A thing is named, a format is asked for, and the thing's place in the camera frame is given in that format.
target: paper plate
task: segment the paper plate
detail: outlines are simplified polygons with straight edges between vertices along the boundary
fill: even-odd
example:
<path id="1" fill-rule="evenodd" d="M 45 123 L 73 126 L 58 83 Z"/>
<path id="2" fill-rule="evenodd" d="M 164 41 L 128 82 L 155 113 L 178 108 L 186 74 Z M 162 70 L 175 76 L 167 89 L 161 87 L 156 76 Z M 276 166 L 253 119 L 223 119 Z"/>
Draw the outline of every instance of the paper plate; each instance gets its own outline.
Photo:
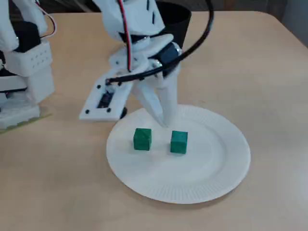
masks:
<path id="1" fill-rule="evenodd" d="M 150 151 L 136 151 L 136 128 L 152 129 Z M 170 152 L 171 133 L 188 132 L 186 154 Z M 120 120 L 107 141 L 114 174 L 135 192 L 154 200 L 196 204 L 235 189 L 250 166 L 249 145 L 238 128 L 203 108 L 179 105 L 169 128 L 140 109 Z"/>

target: beige table surface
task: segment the beige table surface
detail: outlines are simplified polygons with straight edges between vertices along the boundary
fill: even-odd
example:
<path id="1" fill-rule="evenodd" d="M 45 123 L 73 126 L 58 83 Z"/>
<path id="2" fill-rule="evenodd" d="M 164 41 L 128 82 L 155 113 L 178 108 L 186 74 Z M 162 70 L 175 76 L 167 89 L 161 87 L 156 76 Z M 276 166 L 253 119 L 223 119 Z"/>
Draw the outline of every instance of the beige table surface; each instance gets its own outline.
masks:
<path id="1" fill-rule="evenodd" d="M 105 157 L 113 123 L 79 112 L 120 43 L 99 14 L 56 14 L 53 115 L 0 135 L 1 231 L 306 231 L 308 50 L 275 18 L 218 12 L 206 43 L 182 64 L 179 102 L 217 112 L 246 136 L 251 168 L 229 195 L 169 205 L 132 192 Z M 185 47 L 206 13 L 193 13 Z M 134 98 L 130 112 L 140 108 Z"/>

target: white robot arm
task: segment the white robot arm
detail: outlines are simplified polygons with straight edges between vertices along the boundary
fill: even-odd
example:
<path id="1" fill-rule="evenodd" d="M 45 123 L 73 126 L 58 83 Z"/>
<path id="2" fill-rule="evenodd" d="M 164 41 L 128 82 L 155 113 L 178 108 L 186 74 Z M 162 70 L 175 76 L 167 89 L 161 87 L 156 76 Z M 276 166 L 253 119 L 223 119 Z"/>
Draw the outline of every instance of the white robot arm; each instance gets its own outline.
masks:
<path id="1" fill-rule="evenodd" d="M 19 8 L 22 17 L 27 22 L 38 26 L 39 34 L 47 30 L 47 24 L 40 9 L 36 6 L 36 0 L 13 0 Z M 18 38 L 14 32 L 9 17 L 8 0 L 0 1 L 0 51 L 13 51 L 19 46 Z"/>
<path id="2" fill-rule="evenodd" d="M 106 80 L 113 77 L 155 69 L 180 55 L 181 50 L 172 42 L 172 35 L 150 37 L 158 34 L 165 27 L 156 1 L 93 1 L 101 9 L 105 28 L 112 38 L 128 43 L 123 36 L 127 26 L 132 38 L 133 64 L 131 70 L 128 66 L 126 67 L 129 59 L 126 47 L 112 55 L 109 60 L 112 70 L 97 80 L 79 118 L 88 121 L 117 121 L 121 118 L 128 95 L 132 92 L 161 126 L 168 126 L 177 110 L 177 77 L 180 65 L 146 79 L 123 84 L 106 83 Z"/>
<path id="3" fill-rule="evenodd" d="M 50 45 L 41 39 L 47 24 L 39 2 L 13 1 L 24 22 L 14 27 L 8 0 L 0 0 L 0 52 L 6 61 L 0 63 L 0 129 L 39 117 L 37 104 L 54 91 Z"/>

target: green block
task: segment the green block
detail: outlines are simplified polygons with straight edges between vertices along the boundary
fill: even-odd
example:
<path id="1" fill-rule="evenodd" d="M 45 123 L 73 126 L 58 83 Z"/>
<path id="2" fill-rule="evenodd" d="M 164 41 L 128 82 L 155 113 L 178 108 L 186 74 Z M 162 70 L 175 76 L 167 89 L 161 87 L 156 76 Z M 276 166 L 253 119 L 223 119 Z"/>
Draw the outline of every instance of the green block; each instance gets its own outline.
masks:
<path id="1" fill-rule="evenodd" d="M 149 151 L 152 143 L 152 130 L 137 128 L 134 135 L 134 149 Z"/>
<path id="2" fill-rule="evenodd" d="M 186 154 L 188 132 L 172 131 L 170 151 L 172 153 Z"/>

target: black cable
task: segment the black cable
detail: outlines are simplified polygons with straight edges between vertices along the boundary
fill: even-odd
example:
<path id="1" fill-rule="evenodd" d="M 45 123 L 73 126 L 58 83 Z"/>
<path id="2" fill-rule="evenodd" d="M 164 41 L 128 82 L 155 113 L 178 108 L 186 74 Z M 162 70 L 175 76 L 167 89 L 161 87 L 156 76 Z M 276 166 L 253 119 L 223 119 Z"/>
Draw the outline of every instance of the black cable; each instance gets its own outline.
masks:
<path id="1" fill-rule="evenodd" d="M 202 36 L 186 52 L 184 52 L 183 54 L 181 54 L 180 56 L 178 56 L 174 60 L 170 61 L 169 63 L 167 63 L 167 64 L 165 64 L 161 67 L 158 67 L 158 68 L 153 69 L 153 70 L 145 71 L 145 72 L 142 72 L 142 73 L 134 74 L 134 75 L 110 78 L 110 79 L 106 80 L 106 84 L 111 84 L 111 83 L 115 83 L 115 82 L 129 82 L 129 81 L 134 81 L 136 79 L 144 79 L 145 77 L 152 76 L 152 75 L 155 75 L 159 72 L 162 72 L 162 71 L 165 71 L 169 68 L 172 68 L 172 67 L 178 65 L 182 60 L 184 60 L 185 58 L 190 56 L 205 41 L 205 39 L 207 38 L 207 36 L 209 35 L 209 33 L 211 31 L 212 24 L 213 24 L 213 21 L 214 21 L 214 8 L 213 8 L 212 1 L 211 0 L 205 0 L 205 2 L 207 4 L 208 11 L 209 11 L 209 18 L 208 18 L 208 22 L 207 22 L 205 31 L 202 34 Z"/>

